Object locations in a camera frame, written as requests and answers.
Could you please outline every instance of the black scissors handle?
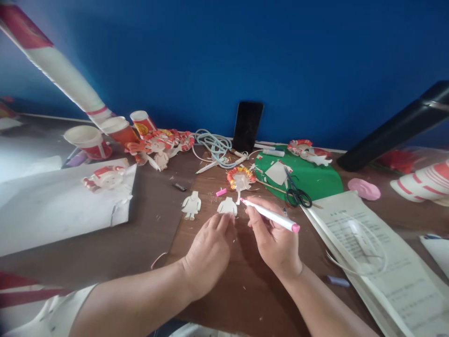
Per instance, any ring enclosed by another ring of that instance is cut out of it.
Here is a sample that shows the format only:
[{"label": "black scissors handle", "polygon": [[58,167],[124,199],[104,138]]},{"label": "black scissors handle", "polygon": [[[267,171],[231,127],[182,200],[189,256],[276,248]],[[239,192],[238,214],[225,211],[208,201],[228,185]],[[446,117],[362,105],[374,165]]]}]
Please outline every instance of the black scissors handle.
[{"label": "black scissors handle", "polygon": [[287,201],[293,207],[298,207],[301,204],[305,208],[312,207],[312,199],[303,190],[289,188],[287,190]]}]

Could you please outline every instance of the black bottle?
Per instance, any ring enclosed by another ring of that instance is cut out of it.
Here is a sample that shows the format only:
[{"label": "black bottle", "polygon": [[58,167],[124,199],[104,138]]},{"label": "black bottle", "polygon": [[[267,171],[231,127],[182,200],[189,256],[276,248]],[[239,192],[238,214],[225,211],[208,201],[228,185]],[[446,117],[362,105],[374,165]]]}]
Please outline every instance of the black bottle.
[{"label": "black bottle", "polygon": [[449,81],[439,81],[337,159],[337,163],[346,171],[358,171],[446,118],[449,118]]}]

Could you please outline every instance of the white sleeve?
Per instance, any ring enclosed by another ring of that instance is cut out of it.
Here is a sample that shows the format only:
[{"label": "white sleeve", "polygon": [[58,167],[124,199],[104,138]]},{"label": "white sleeve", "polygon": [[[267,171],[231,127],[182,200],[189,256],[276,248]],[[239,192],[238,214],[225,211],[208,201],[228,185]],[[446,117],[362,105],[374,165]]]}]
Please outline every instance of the white sleeve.
[{"label": "white sleeve", "polygon": [[68,337],[84,301],[95,286],[47,300],[37,316],[27,324],[7,332],[6,337]]}]

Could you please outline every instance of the paper cup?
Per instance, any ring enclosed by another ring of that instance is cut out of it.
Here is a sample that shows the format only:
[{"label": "paper cup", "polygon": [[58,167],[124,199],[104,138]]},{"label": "paper cup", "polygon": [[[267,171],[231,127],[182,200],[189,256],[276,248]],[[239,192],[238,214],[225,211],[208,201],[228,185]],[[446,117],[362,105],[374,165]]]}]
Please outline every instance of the paper cup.
[{"label": "paper cup", "polygon": [[93,126],[80,125],[67,130],[64,138],[86,152],[90,159],[101,160],[111,156],[112,149]]},{"label": "paper cup", "polygon": [[156,131],[158,129],[154,125],[153,121],[150,119],[146,111],[135,111],[131,113],[130,117],[141,137],[145,136],[150,131]]},{"label": "paper cup", "polygon": [[390,185],[399,195],[414,202],[445,198],[449,195],[449,160],[402,176]]},{"label": "paper cup", "polygon": [[125,147],[126,143],[138,143],[139,138],[125,117],[109,118],[100,125],[100,129],[113,140]]}]

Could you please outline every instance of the smartphone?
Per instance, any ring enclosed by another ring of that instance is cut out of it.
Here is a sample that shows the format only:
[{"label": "smartphone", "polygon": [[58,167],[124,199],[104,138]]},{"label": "smartphone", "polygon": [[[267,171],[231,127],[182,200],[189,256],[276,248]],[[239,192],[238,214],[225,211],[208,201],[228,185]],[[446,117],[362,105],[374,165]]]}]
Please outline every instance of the smartphone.
[{"label": "smartphone", "polygon": [[237,109],[232,147],[240,153],[251,153],[256,142],[257,130],[263,112],[262,102],[240,102]]}]

